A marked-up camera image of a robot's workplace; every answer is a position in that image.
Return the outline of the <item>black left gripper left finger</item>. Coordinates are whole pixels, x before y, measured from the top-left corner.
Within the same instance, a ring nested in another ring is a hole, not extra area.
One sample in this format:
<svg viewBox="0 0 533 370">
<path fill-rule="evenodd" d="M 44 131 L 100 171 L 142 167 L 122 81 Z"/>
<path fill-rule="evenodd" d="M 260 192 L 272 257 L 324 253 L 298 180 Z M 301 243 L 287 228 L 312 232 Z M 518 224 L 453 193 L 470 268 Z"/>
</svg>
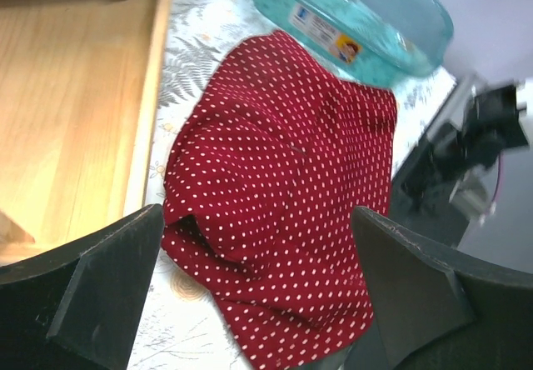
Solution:
<svg viewBox="0 0 533 370">
<path fill-rule="evenodd" d="M 125 369 L 159 253 L 162 206 L 1 268 L 3 369 Z"/>
</svg>

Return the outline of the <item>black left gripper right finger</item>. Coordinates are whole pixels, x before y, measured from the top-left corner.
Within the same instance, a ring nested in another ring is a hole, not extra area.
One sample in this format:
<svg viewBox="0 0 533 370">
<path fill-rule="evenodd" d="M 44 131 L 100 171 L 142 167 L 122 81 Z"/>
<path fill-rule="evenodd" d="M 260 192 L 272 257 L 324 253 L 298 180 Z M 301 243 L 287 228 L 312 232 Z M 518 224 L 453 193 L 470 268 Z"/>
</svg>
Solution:
<svg viewBox="0 0 533 370">
<path fill-rule="evenodd" d="M 355 369 L 529 369 L 532 276 L 485 262 L 367 207 L 352 230 L 374 321 Z"/>
</svg>

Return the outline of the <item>red polka dot cloth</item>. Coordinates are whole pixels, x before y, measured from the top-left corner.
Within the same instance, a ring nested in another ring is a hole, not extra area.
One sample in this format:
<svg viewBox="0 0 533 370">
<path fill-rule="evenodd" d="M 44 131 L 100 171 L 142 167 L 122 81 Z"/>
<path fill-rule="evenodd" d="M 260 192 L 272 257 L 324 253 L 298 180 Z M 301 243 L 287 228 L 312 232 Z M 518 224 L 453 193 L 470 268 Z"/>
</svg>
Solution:
<svg viewBox="0 0 533 370">
<path fill-rule="evenodd" d="M 396 119 L 392 92 L 275 31 L 226 56 L 177 135 L 162 248 L 254 368 L 322 359 L 371 326 L 351 211 L 388 211 Z"/>
</svg>

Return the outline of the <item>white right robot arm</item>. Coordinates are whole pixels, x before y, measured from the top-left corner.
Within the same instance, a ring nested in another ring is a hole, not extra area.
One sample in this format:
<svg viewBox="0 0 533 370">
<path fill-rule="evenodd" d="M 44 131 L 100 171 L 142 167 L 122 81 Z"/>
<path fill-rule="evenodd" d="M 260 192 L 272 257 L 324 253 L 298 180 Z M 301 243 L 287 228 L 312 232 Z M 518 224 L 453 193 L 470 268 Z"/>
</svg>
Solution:
<svg viewBox="0 0 533 370">
<path fill-rule="evenodd" d="M 496 215 L 504 156 L 532 146 L 525 92 L 511 83 L 447 103 L 396 171 L 390 219 L 456 247 Z"/>
</svg>

